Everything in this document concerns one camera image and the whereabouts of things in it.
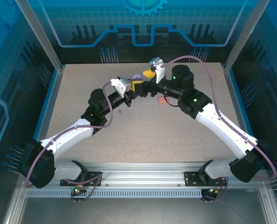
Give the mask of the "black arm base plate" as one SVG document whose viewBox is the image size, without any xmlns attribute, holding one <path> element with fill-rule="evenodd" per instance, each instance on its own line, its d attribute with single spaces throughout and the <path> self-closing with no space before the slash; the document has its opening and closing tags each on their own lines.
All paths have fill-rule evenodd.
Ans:
<svg viewBox="0 0 277 224">
<path fill-rule="evenodd" d="M 186 187 L 202 187 L 207 185 L 204 177 L 199 172 L 184 172 L 184 181 Z"/>
<path fill-rule="evenodd" d="M 75 180 L 61 180 L 60 186 L 76 186 L 79 184 L 82 184 L 85 187 L 93 187 L 96 183 L 97 186 L 101 185 L 101 179 L 102 179 L 102 172 L 86 172 L 81 173 L 79 177 Z"/>
</svg>

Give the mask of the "aluminium mounting rail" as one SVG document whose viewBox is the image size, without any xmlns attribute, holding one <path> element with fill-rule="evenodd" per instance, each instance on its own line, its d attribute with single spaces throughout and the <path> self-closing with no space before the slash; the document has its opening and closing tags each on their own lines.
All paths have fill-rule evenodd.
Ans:
<svg viewBox="0 0 277 224">
<path fill-rule="evenodd" d="M 77 161 L 61 162 L 52 168 L 33 171 L 29 184 L 38 189 L 52 184 L 60 185 L 61 180 L 75 180 L 81 173 L 102 172 L 101 187 L 111 188 L 176 188 L 186 187 L 184 172 L 199 172 L 202 163 L 84 163 Z M 242 182 L 233 175 L 223 174 L 221 178 L 206 177 L 206 186 L 186 187 L 210 189 L 225 186 L 234 188 L 262 188 L 271 184 L 268 180 L 253 178 Z"/>
</svg>

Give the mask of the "aluminium frame post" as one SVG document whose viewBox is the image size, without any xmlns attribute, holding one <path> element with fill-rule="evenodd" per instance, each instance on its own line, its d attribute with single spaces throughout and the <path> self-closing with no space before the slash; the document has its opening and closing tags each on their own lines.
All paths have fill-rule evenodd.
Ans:
<svg viewBox="0 0 277 224">
<path fill-rule="evenodd" d="M 238 58 L 240 52 L 242 51 L 244 45 L 246 44 L 248 38 L 253 32 L 255 26 L 257 25 L 259 19 L 261 18 L 263 12 L 265 11 L 270 0 L 258 0 L 252 13 L 250 14 L 244 28 L 242 29 L 237 42 L 233 46 L 226 62 L 224 65 L 224 73 L 229 73 L 236 59 Z"/>
<path fill-rule="evenodd" d="M 31 27 L 33 33 L 38 39 L 55 70 L 61 73 L 63 68 L 62 64 L 29 2 L 27 0 L 15 0 L 15 2 L 27 20 L 29 26 Z"/>
</svg>

